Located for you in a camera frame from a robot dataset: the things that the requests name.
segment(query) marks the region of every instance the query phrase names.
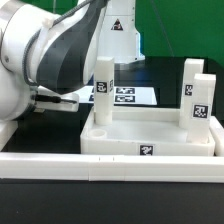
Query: white platform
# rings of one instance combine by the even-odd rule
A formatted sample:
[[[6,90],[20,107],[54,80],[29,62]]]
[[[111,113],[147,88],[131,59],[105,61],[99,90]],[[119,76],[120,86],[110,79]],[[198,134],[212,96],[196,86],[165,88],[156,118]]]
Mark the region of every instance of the white platform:
[[[179,127],[178,109],[114,107],[111,125],[96,125],[94,110],[81,134],[82,154],[213,156],[215,141],[188,143],[187,130]]]

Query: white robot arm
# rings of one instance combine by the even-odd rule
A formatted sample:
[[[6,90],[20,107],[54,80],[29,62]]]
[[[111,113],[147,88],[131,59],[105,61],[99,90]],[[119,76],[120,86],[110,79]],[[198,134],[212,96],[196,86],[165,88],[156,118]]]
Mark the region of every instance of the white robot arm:
[[[59,16],[17,0],[1,0],[0,120],[32,110],[38,85],[66,94],[87,84],[107,1],[79,0],[77,7]]]

